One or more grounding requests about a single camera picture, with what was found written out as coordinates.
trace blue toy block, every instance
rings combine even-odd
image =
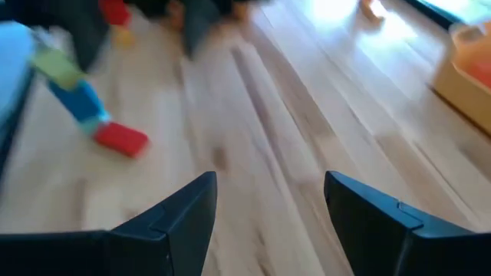
[[[97,130],[99,130],[99,127],[108,124],[110,120],[110,114],[104,111],[103,113],[95,117],[91,117],[80,122],[80,128],[88,136],[93,136],[97,132]]]
[[[104,112],[103,104],[92,89],[92,86],[85,80],[80,80],[73,90],[65,90],[51,80],[48,82],[48,86],[51,92],[79,122],[96,117]]]

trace wooden floor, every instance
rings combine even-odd
[[[447,35],[404,2],[380,28],[355,0],[275,0],[213,31],[194,61],[138,19],[91,81],[145,131],[138,160],[93,144],[38,85],[8,168],[0,232],[112,228],[219,174],[203,275],[350,275],[322,194],[328,169],[491,231],[491,144],[429,89]]]

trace red object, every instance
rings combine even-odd
[[[146,134],[115,122],[97,130],[94,139],[103,146],[133,158],[148,144]]]
[[[127,26],[130,22],[131,14],[123,0],[99,0],[99,6],[109,24]]]
[[[479,82],[491,88],[491,60],[477,61],[467,70],[467,73]]]

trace green toy block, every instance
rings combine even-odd
[[[84,72],[58,49],[41,49],[31,62],[37,70],[67,91],[73,90],[84,78]]]

